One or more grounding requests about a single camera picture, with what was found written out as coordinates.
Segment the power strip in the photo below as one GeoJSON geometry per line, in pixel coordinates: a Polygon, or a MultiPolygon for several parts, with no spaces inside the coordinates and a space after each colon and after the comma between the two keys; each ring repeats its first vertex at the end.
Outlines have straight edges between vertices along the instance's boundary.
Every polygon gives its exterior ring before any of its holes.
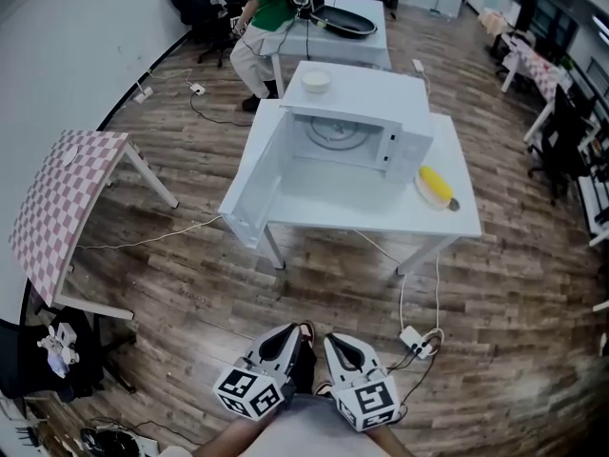
{"type": "Polygon", "coordinates": [[[194,91],[197,95],[201,96],[203,93],[206,92],[206,89],[203,88],[201,85],[199,85],[198,83],[194,83],[193,85],[190,86],[190,90],[194,91]]]}
{"type": "Polygon", "coordinates": [[[416,354],[417,357],[419,357],[419,359],[425,359],[433,350],[431,345],[427,343],[412,327],[406,327],[404,330],[402,330],[400,339],[416,354]]]}
{"type": "Polygon", "coordinates": [[[415,66],[415,70],[416,70],[417,72],[425,72],[425,68],[424,68],[424,66],[422,65],[422,62],[421,62],[421,61],[419,61],[418,59],[413,59],[413,60],[412,60],[412,64],[415,66]]]}

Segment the wooden floor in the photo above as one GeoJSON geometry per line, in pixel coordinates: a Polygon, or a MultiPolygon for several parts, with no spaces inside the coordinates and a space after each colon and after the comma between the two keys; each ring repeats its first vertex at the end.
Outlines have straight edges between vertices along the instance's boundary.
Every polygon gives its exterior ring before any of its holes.
{"type": "MultiPolygon", "coordinates": [[[[542,178],[526,175],[532,160],[522,137],[541,99],[513,89],[501,93],[483,49],[490,38],[471,10],[447,21],[404,8],[397,21],[388,17],[387,35],[394,71],[412,72],[412,58],[421,59],[431,109],[455,122],[483,230],[481,239],[462,240],[442,253],[446,341],[394,430],[420,457],[564,455],[595,419],[601,384],[607,386],[598,357],[605,320],[591,310],[604,287],[596,275],[601,257],[587,247],[575,194],[553,208],[542,178]]],[[[199,50],[185,44],[155,73],[193,68],[190,81],[207,89],[195,105],[210,117],[248,123],[250,115],[234,111],[248,93],[229,61],[219,70],[212,56],[197,65],[199,50]]],[[[248,129],[197,116],[185,77],[148,79],[154,94],[143,105],[129,102],[107,127],[132,133],[180,207],[169,209],[122,166],[81,244],[137,242],[216,214],[248,129]]],[[[104,415],[130,426],[154,420],[205,442],[230,418],[211,391],[220,370],[252,338],[288,321],[315,324],[319,380],[327,377],[323,335],[332,330],[369,342],[387,365],[402,359],[401,278],[391,261],[352,232],[273,231],[285,271],[243,248],[222,221],[136,248],[77,251],[65,290],[135,312],[133,322],[111,325],[137,331],[135,346],[114,359],[138,392],[129,396],[108,380],[107,390],[91,398],[69,405],[50,400],[45,411],[60,434],[76,436],[88,418],[104,415]]],[[[372,238],[398,257],[421,241],[372,238]]],[[[435,324],[434,286],[433,263],[406,282],[405,321],[420,331],[435,324]]],[[[402,394],[427,364],[396,373],[402,394]]],[[[154,425],[140,430],[163,446],[194,449],[154,425]]]]}

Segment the white table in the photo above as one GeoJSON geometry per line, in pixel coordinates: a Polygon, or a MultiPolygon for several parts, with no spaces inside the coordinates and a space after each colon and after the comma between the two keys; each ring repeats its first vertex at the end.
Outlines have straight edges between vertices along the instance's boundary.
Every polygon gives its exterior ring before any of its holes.
{"type": "MultiPolygon", "coordinates": [[[[311,60],[367,64],[382,70],[391,70],[383,3],[377,0],[336,0],[336,4],[334,2],[325,0],[328,6],[349,10],[369,19],[376,24],[377,31],[364,39],[347,39],[308,22],[308,55],[311,60]]],[[[268,37],[263,43],[261,54],[271,56],[280,98],[285,93],[281,56],[306,58],[306,33],[307,21],[297,18],[286,36],[279,34],[268,37]]]]}
{"type": "Polygon", "coordinates": [[[48,306],[56,303],[115,318],[133,318],[126,309],[62,292],[88,216],[124,156],[171,208],[178,206],[137,147],[128,141],[127,133],[65,130],[36,174],[9,239],[17,261],[48,306]]]}
{"type": "MultiPolygon", "coordinates": [[[[264,100],[247,139],[239,173],[246,175],[265,156],[268,137],[282,121],[279,100],[264,100]]],[[[429,207],[413,184],[387,181],[374,169],[330,161],[295,158],[267,206],[264,235],[257,250],[275,268],[285,266],[268,224],[323,229],[407,232],[428,236],[419,250],[403,261],[404,275],[433,258],[460,237],[480,237],[481,225],[469,172],[452,120],[431,114],[434,141],[423,163],[446,178],[461,208],[429,207]]],[[[253,190],[250,195],[260,195],[253,190]]]]}
{"type": "Polygon", "coordinates": [[[566,72],[536,54],[529,46],[520,39],[512,39],[506,34],[501,39],[510,47],[510,55],[506,61],[509,72],[505,77],[501,91],[506,93],[514,80],[517,72],[530,76],[535,81],[546,106],[535,120],[531,128],[524,134],[524,142],[528,142],[533,134],[541,127],[543,122],[554,111],[554,99],[556,87],[561,86],[565,91],[571,86],[571,81],[566,72]]]}

